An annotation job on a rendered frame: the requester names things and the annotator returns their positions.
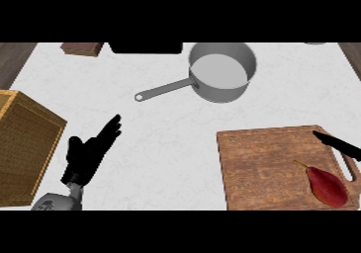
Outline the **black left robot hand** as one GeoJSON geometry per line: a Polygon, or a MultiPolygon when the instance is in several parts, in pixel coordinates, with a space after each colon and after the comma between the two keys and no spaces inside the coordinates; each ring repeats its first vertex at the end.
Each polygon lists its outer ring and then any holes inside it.
{"type": "Polygon", "coordinates": [[[120,120],[120,115],[115,115],[96,137],[92,137],[86,142],[81,142],[77,136],[68,139],[67,166],[61,176],[61,182],[65,185],[74,183],[83,187],[89,183],[104,155],[121,133],[120,120]]]}

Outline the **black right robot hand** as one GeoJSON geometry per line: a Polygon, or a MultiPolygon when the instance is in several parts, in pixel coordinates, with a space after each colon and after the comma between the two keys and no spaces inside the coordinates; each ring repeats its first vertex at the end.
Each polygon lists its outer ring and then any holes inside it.
{"type": "Polygon", "coordinates": [[[353,146],[342,139],[314,131],[312,134],[324,145],[331,146],[342,154],[353,158],[361,163],[361,147],[353,146]]]}

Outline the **red pear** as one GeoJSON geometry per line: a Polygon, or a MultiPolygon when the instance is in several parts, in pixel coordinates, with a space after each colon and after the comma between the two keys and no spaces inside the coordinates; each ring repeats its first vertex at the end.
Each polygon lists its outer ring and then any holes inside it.
{"type": "Polygon", "coordinates": [[[315,167],[306,166],[299,161],[294,161],[294,163],[305,170],[314,197],[330,207],[340,208],[348,202],[348,192],[339,178],[315,167]]]}

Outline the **brown wooden cutting board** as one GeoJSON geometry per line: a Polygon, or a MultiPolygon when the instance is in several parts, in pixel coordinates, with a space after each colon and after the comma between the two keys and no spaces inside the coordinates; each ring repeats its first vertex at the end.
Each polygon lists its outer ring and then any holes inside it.
{"type": "Polygon", "coordinates": [[[334,155],[315,133],[322,127],[285,126],[216,134],[226,208],[231,211],[330,211],[314,196],[305,168],[340,178],[348,202],[359,209],[361,173],[352,158],[334,155]]]}

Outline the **grey metal pot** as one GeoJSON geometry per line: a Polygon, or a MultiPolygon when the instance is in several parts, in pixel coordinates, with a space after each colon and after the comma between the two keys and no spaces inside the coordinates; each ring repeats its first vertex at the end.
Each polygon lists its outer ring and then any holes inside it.
{"type": "Polygon", "coordinates": [[[254,52],[241,42],[198,42],[188,54],[188,77],[135,95],[144,102],[189,86],[197,96],[212,103],[235,101],[249,86],[257,68],[254,52]]]}

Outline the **tan wicker basket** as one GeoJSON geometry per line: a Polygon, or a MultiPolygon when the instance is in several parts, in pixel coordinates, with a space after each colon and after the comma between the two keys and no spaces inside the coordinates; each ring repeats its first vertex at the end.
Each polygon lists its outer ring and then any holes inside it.
{"type": "Polygon", "coordinates": [[[22,92],[0,89],[0,208],[33,203],[65,124],[22,92]]]}

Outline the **small brown wooden block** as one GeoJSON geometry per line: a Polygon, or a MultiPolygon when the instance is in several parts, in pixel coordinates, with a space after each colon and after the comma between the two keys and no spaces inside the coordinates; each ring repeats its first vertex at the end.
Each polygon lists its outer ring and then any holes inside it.
{"type": "Polygon", "coordinates": [[[96,57],[102,48],[102,42],[64,42],[61,50],[65,54],[96,57]]]}

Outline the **black appliance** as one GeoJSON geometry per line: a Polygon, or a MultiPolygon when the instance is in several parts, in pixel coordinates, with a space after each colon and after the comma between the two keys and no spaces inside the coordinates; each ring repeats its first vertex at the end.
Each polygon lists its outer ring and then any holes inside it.
{"type": "Polygon", "coordinates": [[[114,53],[179,54],[182,51],[181,42],[169,42],[169,43],[111,42],[110,47],[114,53]]]}

